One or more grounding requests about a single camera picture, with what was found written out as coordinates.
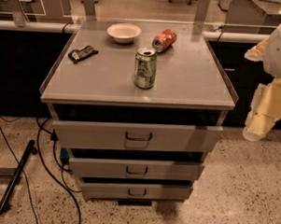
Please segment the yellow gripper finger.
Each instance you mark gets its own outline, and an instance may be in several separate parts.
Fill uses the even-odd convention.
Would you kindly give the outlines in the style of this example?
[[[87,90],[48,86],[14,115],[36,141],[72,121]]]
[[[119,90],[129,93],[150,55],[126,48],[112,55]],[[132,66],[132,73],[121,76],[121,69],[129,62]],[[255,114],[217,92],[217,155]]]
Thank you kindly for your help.
[[[253,62],[262,62],[264,51],[266,50],[267,46],[267,40],[262,40],[257,45],[255,45],[253,48],[248,49],[244,55],[244,57],[247,60],[253,61]]]

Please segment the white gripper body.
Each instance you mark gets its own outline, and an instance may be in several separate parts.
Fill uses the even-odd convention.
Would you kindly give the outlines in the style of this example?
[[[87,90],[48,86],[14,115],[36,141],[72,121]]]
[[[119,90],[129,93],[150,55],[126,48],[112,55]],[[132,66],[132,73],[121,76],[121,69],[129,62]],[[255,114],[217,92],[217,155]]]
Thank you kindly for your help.
[[[259,141],[281,120],[281,78],[268,85],[259,84],[251,101],[251,111],[246,116],[243,137]]]

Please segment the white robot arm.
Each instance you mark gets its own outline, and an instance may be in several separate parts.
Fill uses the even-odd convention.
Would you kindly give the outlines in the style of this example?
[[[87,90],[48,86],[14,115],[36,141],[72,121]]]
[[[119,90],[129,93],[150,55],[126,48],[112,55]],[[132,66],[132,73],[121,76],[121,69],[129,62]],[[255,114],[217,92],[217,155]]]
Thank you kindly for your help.
[[[246,115],[243,137],[259,141],[281,120],[281,23],[267,39],[249,49],[245,58],[262,62],[264,71],[274,78],[268,85],[259,84]]]

